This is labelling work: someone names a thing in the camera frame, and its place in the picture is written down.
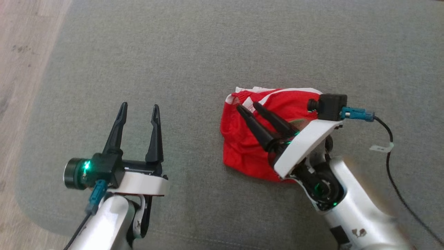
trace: gray fabric surface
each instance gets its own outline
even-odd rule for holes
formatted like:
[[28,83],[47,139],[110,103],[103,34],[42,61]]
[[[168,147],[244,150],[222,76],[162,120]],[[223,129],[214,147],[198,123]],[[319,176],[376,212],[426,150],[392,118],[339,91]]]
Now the gray fabric surface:
[[[90,192],[66,189],[63,166],[101,152],[122,101],[124,158],[142,160],[157,103],[172,186],[138,249],[336,249],[298,186],[222,163],[219,122],[236,86],[313,87],[390,125],[393,176],[444,238],[443,13],[443,2],[417,0],[74,1],[33,106],[17,201],[38,225],[72,234]],[[385,130],[348,121],[333,139],[418,249],[438,249],[396,199],[385,155],[368,150],[388,143]]]

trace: green led light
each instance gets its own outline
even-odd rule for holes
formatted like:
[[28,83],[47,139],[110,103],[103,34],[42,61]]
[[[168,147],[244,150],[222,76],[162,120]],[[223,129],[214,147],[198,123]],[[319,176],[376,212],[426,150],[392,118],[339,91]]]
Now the green led light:
[[85,168],[85,169],[89,169],[89,167],[90,167],[90,163],[91,163],[90,161],[86,161],[86,162],[85,162],[85,167],[84,167],[84,168]]
[[321,185],[319,183],[316,184],[316,186],[314,186],[314,191],[316,192],[317,195],[322,195],[322,189],[320,187]]

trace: cable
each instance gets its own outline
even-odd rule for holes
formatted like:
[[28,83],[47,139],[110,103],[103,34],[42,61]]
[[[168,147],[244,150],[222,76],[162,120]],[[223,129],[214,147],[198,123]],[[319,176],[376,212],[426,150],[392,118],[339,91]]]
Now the cable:
[[[390,142],[393,142],[393,134],[391,129],[389,128],[389,126],[387,126],[387,124],[385,122],[383,122],[380,118],[378,117],[374,117],[374,119],[376,121],[378,121],[379,123],[381,123],[381,125],[387,130],[388,135],[390,136]],[[438,235],[436,233],[434,233],[432,231],[432,229],[430,229],[430,227],[428,225],[426,225],[420,218],[419,216],[413,212],[413,210],[407,205],[407,203],[405,202],[404,198],[401,196],[401,193],[399,192],[398,187],[395,184],[395,181],[393,180],[392,174],[390,173],[390,152],[387,153],[387,159],[385,160],[385,164],[386,164],[386,168],[387,168],[387,175],[388,178],[390,180],[390,183],[393,186],[393,189],[395,190],[396,194],[398,195],[399,200],[401,200],[401,203],[404,205],[404,207],[412,214],[412,216],[416,219],[416,221],[421,224],[421,226],[431,235],[433,236],[433,238],[441,245],[441,247],[444,248],[444,241],[441,240]]]
[[63,250],[68,250],[68,248],[71,246],[71,244],[74,242],[75,238],[77,237],[77,235],[80,233],[80,231],[82,230],[83,226],[85,225],[86,221],[88,221],[89,217],[91,216],[91,212],[87,213],[85,218],[83,219],[82,223],[80,224],[80,226],[77,228],[77,230],[75,231],[74,235],[71,237],[71,239],[69,240],[68,244],[66,244],[66,247],[63,248]]

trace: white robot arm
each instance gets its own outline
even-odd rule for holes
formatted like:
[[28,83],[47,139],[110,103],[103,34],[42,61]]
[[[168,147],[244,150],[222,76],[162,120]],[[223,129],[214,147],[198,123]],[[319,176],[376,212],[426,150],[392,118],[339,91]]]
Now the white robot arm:
[[65,250],[130,250],[147,233],[153,196],[168,194],[162,173],[163,147],[160,112],[153,108],[153,131],[145,161],[122,160],[120,149],[127,103],[122,103],[102,153],[91,159],[73,158],[65,166],[67,188],[94,188],[85,219]]
[[238,112],[282,179],[293,179],[306,192],[343,250],[413,250],[388,203],[360,177],[349,159],[330,158],[330,133],[344,118],[373,121],[373,113],[346,107],[345,95],[321,95],[308,110],[318,119],[299,131],[261,104],[254,108],[276,129],[270,132],[244,106]]

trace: red fabric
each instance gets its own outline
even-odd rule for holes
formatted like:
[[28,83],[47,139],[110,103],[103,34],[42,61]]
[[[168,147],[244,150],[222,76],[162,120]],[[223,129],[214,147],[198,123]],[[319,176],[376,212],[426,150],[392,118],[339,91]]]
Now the red fabric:
[[[221,133],[225,138],[223,146],[223,162],[225,165],[248,176],[269,181],[280,181],[278,175],[268,164],[267,152],[259,145],[236,110],[236,106],[239,104],[244,104],[246,108],[252,110],[254,108],[252,102],[247,100],[248,97],[256,102],[270,94],[265,103],[261,102],[261,104],[285,120],[306,119],[311,121],[316,119],[315,113],[307,112],[307,103],[311,98],[318,100],[318,93],[299,90],[277,92],[279,90],[267,90],[261,93],[255,93],[254,90],[243,90],[232,93],[232,98],[230,96],[227,98],[221,120]],[[253,114],[266,128],[274,131],[273,127],[259,116],[257,111],[254,111]]]

